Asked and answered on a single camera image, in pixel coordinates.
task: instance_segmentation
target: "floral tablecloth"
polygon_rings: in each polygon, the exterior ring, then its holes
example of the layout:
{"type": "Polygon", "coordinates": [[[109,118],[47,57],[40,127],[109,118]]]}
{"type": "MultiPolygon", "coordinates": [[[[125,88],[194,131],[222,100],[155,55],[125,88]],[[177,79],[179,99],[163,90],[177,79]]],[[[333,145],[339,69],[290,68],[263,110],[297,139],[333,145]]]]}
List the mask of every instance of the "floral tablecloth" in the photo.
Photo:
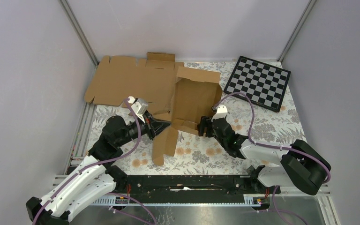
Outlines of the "floral tablecloth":
{"type": "MultiPolygon", "coordinates": [[[[223,89],[235,64],[235,62],[202,62],[185,63],[185,66],[220,72],[220,86],[223,89]]],[[[279,62],[270,62],[269,64],[281,68],[279,62]]],[[[236,132],[246,135],[252,116],[248,102],[229,97],[223,104],[227,106],[229,112],[227,121],[236,132]]],[[[278,143],[292,143],[296,139],[305,140],[289,87],[286,90],[280,112],[273,112],[256,105],[254,107],[253,139],[278,143]]],[[[120,115],[125,118],[126,122],[129,122],[131,116],[128,113],[129,111],[124,108],[98,105],[87,142],[87,149],[90,149],[93,143],[98,140],[105,121],[110,116],[120,115]]],[[[124,145],[122,147],[124,153],[129,151],[134,144],[135,142],[131,142],[124,145]]],[[[181,131],[178,136],[175,156],[165,156],[163,166],[154,165],[151,155],[152,141],[145,135],[134,153],[116,161],[115,164],[129,175],[247,174],[246,169],[251,165],[255,167],[269,165],[265,161],[233,158],[224,151],[214,138],[198,137],[181,131]]]]}

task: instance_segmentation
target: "open cardboard box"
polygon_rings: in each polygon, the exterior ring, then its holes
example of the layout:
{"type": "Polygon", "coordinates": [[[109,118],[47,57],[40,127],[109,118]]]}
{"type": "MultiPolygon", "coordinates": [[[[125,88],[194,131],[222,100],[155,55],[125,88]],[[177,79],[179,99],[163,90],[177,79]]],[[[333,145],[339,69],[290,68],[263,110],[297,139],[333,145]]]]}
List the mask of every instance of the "open cardboard box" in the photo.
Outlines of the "open cardboard box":
{"type": "Polygon", "coordinates": [[[147,53],[147,59],[105,56],[85,93],[88,103],[118,106],[128,96],[143,98],[148,111],[172,125],[153,141],[152,161],[164,164],[164,154],[174,156],[179,131],[198,134],[202,116],[222,95],[220,73],[184,67],[174,54],[147,53]]]}

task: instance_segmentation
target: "black and white checkered board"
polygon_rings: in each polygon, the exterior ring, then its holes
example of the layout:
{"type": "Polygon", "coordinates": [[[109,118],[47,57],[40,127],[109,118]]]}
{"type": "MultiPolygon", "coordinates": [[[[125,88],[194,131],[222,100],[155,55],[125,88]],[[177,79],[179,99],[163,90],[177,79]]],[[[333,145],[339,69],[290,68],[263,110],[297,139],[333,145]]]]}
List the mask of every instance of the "black and white checkered board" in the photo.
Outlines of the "black and white checkered board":
{"type": "MultiPolygon", "coordinates": [[[[252,103],[279,112],[290,71],[240,56],[224,93],[246,93],[252,103]]],[[[242,95],[235,97],[246,101],[242,95]]]]}

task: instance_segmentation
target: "reflective surface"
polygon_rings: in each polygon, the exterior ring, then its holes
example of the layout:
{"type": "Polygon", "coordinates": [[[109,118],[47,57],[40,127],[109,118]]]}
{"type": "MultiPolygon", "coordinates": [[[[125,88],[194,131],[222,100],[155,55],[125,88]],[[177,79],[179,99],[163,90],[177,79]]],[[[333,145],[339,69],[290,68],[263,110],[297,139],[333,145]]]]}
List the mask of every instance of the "reflective surface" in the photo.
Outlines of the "reflective surface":
{"type": "MultiPolygon", "coordinates": [[[[309,225],[324,225],[318,201],[312,197],[276,197],[279,209],[290,210],[303,217],[309,225]]],[[[276,212],[256,213],[250,207],[149,207],[159,225],[286,225],[276,212]]],[[[149,222],[153,220],[142,207],[126,207],[124,212],[149,222]]],[[[284,214],[294,225],[304,225],[295,216],[284,214]]],[[[108,207],[89,206],[71,225],[143,225],[131,217],[113,214],[108,207]]]]}

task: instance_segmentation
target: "gray wall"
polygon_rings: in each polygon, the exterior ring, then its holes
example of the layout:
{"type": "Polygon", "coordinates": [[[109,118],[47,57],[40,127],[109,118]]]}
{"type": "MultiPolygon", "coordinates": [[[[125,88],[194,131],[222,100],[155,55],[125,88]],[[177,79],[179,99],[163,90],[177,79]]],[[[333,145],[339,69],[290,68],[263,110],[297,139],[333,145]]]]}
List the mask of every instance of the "gray wall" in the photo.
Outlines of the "gray wall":
{"type": "Polygon", "coordinates": [[[276,59],[308,0],[69,0],[99,59],[276,59]]]}
{"type": "Polygon", "coordinates": [[[360,1],[318,1],[284,67],[307,139],[332,165],[340,221],[360,224],[360,1]]]}
{"type": "Polygon", "coordinates": [[[0,225],[63,172],[93,68],[58,1],[0,0],[0,225]]]}

